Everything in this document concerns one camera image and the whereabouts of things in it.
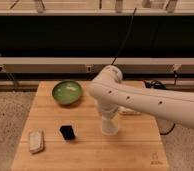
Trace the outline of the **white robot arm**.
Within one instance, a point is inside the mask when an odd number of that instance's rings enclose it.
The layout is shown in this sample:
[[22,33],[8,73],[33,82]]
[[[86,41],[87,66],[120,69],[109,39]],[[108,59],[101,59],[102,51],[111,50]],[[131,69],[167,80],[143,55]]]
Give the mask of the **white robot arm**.
[[120,106],[194,129],[194,93],[128,86],[122,84],[122,78],[118,67],[107,65],[89,85],[104,132]]

